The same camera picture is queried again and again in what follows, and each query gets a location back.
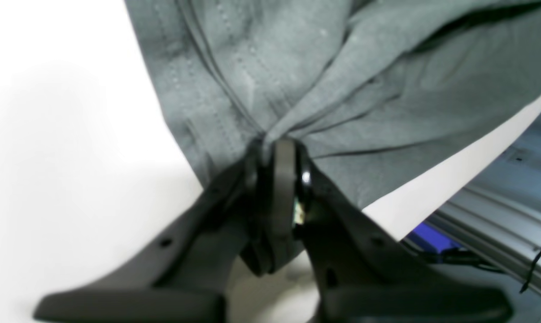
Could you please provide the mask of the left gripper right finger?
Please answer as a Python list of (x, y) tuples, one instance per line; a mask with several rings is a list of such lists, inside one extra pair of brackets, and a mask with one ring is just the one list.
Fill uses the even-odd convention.
[(300, 240), (319, 288), (317, 323), (505, 323), (498, 288), (462, 284), (410, 255), (310, 160), (303, 145), (273, 145), (270, 244), (275, 265)]

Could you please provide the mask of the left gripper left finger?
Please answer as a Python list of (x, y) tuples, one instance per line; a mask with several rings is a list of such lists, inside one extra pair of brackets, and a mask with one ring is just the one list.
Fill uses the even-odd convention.
[(225, 323), (233, 263), (255, 236), (260, 145), (222, 171), (194, 204), (110, 274), (43, 297), (51, 323)]

